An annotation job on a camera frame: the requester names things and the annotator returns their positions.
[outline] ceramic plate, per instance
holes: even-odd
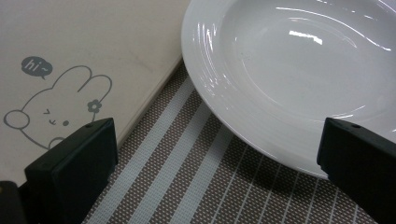
[[[316,163],[327,117],[396,142],[394,0],[192,0],[191,79],[235,134],[293,169]]]

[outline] white stripe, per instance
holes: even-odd
[[[107,223],[110,220],[193,90],[191,80],[187,77],[87,223]]]
[[[355,206],[355,214],[353,215],[352,224],[356,223],[356,217],[358,216],[358,210],[359,210],[359,206],[356,204],[356,206]]]
[[[317,178],[317,183],[315,184],[314,193],[312,194],[311,203],[309,204],[308,213],[306,214],[305,224],[308,223],[309,217],[311,216],[312,206],[314,204],[315,195],[317,194],[319,178]]]
[[[212,223],[212,224],[215,223],[215,221],[216,221],[216,217],[218,216],[219,211],[220,211],[220,208],[221,208],[221,206],[222,206],[223,203],[224,203],[225,197],[227,196],[228,191],[229,191],[230,188],[231,188],[231,184],[233,183],[233,180],[235,179],[236,172],[238,171],[239,166],[240,166],[241,163],[242,163],[242,159],[244,159],[244,157],[245,157],[245,153],[247,152],[247,149],[248,149],[248,146],[245,146],[244,153],[242,154],[242,157],[241,157],[241,159],[239,160],[238,165],[236,166],[236,169],[233,171],[233,177],[231,178],[230,182],[228,182],[227,189],[225,190],[224,194],[223,194],[222,197],[221,197],[221,201],[220,201],[220,204],[219,204],[219,206],[218,206],[218,209],[216,210],[215,215],[212,217],[212,221],[210,222],[210,223]]]
[[[299,172],[299,173],[297,173],[296,179],[294,180],[293,188],[292,188],[292,190],[291,190],[291,194],[290,194],[290,196],[289,196],[289,201],[288,201],[288,204],[286,205],[285,212],[283,213],[283,217],[282,217],[282,223],[285,223],[285,220],[286,220],[286,214],[289,212],[289,208],[290,208],[291,200],[293,199],[294,190],[296,189],[296,186],[297,186],[297,181],[298,181],[298,178],[299,178],[299,177],[300,177],[300,172]]]
[[[334,216],[334,209],[335,209],[335,204],[337,203],[338,192],[339,189],[337,188],[337,191],[335,192],[335,196],[334,196],[334,202],[332,203],[332,212],[330,213],[329,223],[332,223],[332,217]]]
[[[178,170],[186,160],[199,133],[204,128],[211,112],[205,103],[201,103],[197,112],[192,117],[189,125],[184,130],[180,139],[160,172],[155,177],[141,203],[134,210],[128,223],[148,223],[156,208],[163,199],[167,189],[177,175]]]
[[[232,138],[233,134],[222,125],[170,223],[191,222]]]
[[[271,198],[271,195],[272,195],[272,190],[273,190],[273,188],[275,186],[275,183],[276,183],[276,180],[277,180],[277,176],[279,175],[280,167],[282,167],[281,164],[279,164],[277,166],[277,171],[276,171],[276,174],[275,174],[274,182],[273,182],[273,184],[272,184],[272,186],[270,188],[270,192],[269,192],[269,194],[267,196],[267,199],[265,200],[264,208],[262,209],[262,213],[260,214],[260,218],[257,221],[257,223],[261,223],[262,222],[262,218],[264,217],[265,210],[267,209],[268,202],[270,201],[270,198]]]
[[[262,158],[260,159],[259,166],[257,167],[257,170],[256,170],[256,172],[254,173],[253,179],[250,181],[250,185],[248,186],[247,193],[245,194],[244,201],[242,202],[242,205],[241,205],[241,207],[239,208],[238,216],[236,216],[236,219],[235,219],[235,222],[234,222],[234,223],[237,223],[239,217],[241,216],[242,210],[244,209],[245,204],[246,204],[246,202],[247,202],[248,195],[250,194],[251,187],[253,186],[253,182],[254,182],[254,180],[256,179],[256,176],[257,176],[257,173],[258,173],[259,170],[260,170],[260,167],[262,166],[262,159],[263,159],[263,158],[264,158],[264,156],[262,156]]]

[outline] rabbit ear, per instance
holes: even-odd
[[[52,88],[58,91],[80,91],[92,77],[92,71],[87,66],[75,66],[66,70],[56,79]]]
[[[105,75],[92,77],[78,94],[88,96],[86,99],[101,102],[110,92],[112,86],[111,78]]]

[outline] speech bubble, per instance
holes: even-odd
[[[43,58],[31,56],[23,59],[21,69],[27,75],[44,79],[52,72],[52,65]]]

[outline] striped placemat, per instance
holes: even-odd
[[[84,223],[375,223],[329,181],[291,170],[234,136],[184,65],[119,156]]]

